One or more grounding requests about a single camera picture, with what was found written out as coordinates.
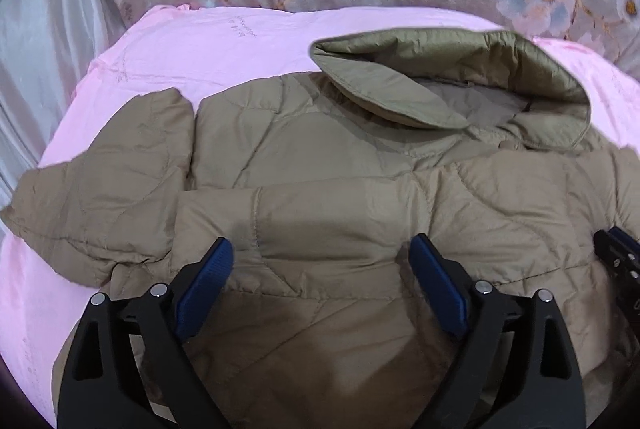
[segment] gray satin fabric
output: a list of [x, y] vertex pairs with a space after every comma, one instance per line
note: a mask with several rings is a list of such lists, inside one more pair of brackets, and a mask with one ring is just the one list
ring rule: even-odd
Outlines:
[[0, 204], [37, 165], [89, 62], [123, 31], [111, 0], [0, 0]]

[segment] jacket collar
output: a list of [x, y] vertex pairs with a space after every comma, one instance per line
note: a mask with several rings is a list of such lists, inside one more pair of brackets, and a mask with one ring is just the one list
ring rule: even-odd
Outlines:
[[396, 28], [316, 41], [310, 54], [350, 100], [402, 125], [472, 125], [411, 77], [471, 82], [530, 98], [532, 110], [500, 128], [531, 148], [571, 149], [590, 125], [588, 96], [578, 80], [514, 32]]

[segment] khaki down jacket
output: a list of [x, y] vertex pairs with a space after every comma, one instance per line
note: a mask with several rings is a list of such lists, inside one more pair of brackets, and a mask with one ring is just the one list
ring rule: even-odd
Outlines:
[[593, 419], [633, 348], [592, 235], [640, 237], [637, 155], [511, 32], [385, 30], [310, 54], [321, 72], [245, 83], [196, 116], [175, 89], [132, 99], [87, 152], [25, 174], [2, 220], [112, 298], [227, 237], [234, 270], [185, 348], [245, 429], [411, 427], [456, 351], [407, 265], [426, 232], [475, 279], [555, 294]]

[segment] metal screw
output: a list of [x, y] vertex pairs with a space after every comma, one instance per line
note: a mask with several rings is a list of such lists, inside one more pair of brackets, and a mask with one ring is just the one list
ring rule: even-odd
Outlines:
[[488, 294], [494, 289], [494, 286], [489, 281], [478, 281], [476, 282], [476, 290], [478, 290], [481, 294]]
[[149, 290], [151, 292], [151, 295], [153, 295], [153, 297], [162, 297], [164, 294], [166, 294], [166, 291], [168, 290], [167, 285], [164, 283], [157, 283], [154, 284], [151, 287], [151, 290]]
[[538, 290], [538, 297], [540, 300], [545, 301], [545, 303], [550, 303], [554, 299], [554, 295], [546, 288]]
[[107, 298], [107, 296], [105, 294], [103, 294], [102, 292], [98, 292], [97, 294], [93, 294], [91, 296], [91, 304], [94, 306], [100, 306], [102, 303], [104, 303], [104, 300]]

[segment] pink fabric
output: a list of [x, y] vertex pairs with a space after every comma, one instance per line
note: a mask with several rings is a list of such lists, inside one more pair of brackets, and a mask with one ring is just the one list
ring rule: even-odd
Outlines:
[[[41, 166], [69, 160], [137, 94], [180, 89], [201, 99], [254, 78], [318, 71], [313, 40], [392, 27], [498, 29], [484, 19], [428, 8], [348, 8], [288, 14], [266, 9], [156, 7], [80, 82]], [[618, 145], [640, 152], [640, 86], [583, 46], [536, 40], [577, 76], [593, 103], [593, 122]], [[0, 253], [0, 353], [31, 402], [55, 426], [53, 362], [93, 289], [56, 275], [25, 243], [8, 235]]]

